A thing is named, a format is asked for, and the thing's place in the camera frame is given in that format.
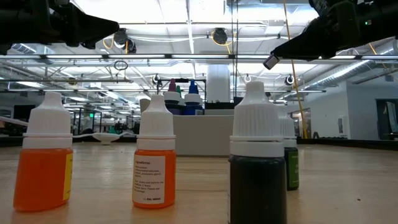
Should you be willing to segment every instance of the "white pillar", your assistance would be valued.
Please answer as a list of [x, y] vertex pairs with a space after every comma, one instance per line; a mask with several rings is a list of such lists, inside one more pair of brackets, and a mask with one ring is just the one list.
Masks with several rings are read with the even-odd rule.
[[229, 103], [231, 101], [230, 75], [228, 65], [207, 66], [207, 102]]

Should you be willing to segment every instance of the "dropper bottle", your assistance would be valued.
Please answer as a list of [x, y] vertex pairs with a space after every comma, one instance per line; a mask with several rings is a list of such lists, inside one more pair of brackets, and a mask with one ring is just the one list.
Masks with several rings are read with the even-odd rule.
[[203, 115], [203, 107], [200, 106], [202, 99], [198, 94], [198, 86], [195, 85], [195, 81], [191, 80], [189, 86], [189, 92], [185, 95], [185, 108], [183, 115]]
[[299, 150], [297, 149], [296, 136], [294, 134], [294, 120], [287, 116], [285, 110], [280, 110], [280, 132], [284, 137], [286, 184], [287, 190], [299, 188]]
[[175, 135], [173, 114], [164, 96], [152, 95], [141, 114], [134, 153], [132, 202], [141, 208], [164, 208], [175, 201]]
[[181, 94], [177, 92], [175, 86], [175, 79], [172, 78], [169, 84], [169, 89], [164, 93], [164, 101], [166, 108], [174, 115], [182, 115], [182, 107], [180, 103]]
[[70, 196], [73, 151], [70, 114], [61, 94], [48, 91], [30, 112], [19, 156], [14, 209], [33, 212], [55, 208]]
[[286, 169], [280, 123], [263, 82], [249, 82], [234, 109], [228, 223], [286, 224]]

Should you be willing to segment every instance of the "green bottle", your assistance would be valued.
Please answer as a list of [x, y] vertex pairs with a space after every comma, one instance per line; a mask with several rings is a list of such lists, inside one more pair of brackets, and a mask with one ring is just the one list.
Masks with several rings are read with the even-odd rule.
[[296, 136], [294, 134], [294, 120], [287, 113], [280, 112], [280, 131], [284, 137], [286, 184], [287, 190], [299, 188], [299, 150], [297, 149]]

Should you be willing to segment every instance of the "wooden surface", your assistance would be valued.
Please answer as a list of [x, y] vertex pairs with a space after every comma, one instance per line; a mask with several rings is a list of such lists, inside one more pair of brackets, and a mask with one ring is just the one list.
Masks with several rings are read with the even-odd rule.
[[[0, 148], [0, 223], [226, 223], [227, 158], [179, 157], [175, 205], [144, 210], [131, 202], [134, 148], [75, 144], [69, 203], [39, 213], [13, 211], [20, 149]], [[397, 223], [398, 152], [300, 146], [287, 198], [289, 223]]]

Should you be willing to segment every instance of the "white wall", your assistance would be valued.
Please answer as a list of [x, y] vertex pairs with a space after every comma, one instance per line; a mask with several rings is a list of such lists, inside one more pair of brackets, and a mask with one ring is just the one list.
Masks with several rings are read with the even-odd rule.
[[[311, 135], [316, 131], [320, 137], [341, 137], [338, 132], [338, 118], [348, 116], [346, 83], [338, 87], [327, 88], [326, 93], [310, 93], [302, 102], [303, 109], [311, 109]], [[287, 112], [299, 110], [299, 104], [287, 107]], [[347, 138], [350, 138], [347, 125]]]
[[19, 93], [1, 93], [0, 94], [0, 108], [12, 111], [11, 117], [14, 114], [14, 105], [36, 105], [38, 106], [43, 101], [44, 96], [39, 96], [36, 93], [28, 93], [28, 97], [20, 96]]
[[375, 85], [369, 82], [347, 86], [352, 139], [378, 140], [376, 100], [398, 99], [398, 84], [376, 85], [380, 80], [384, 79], [378, 78]]

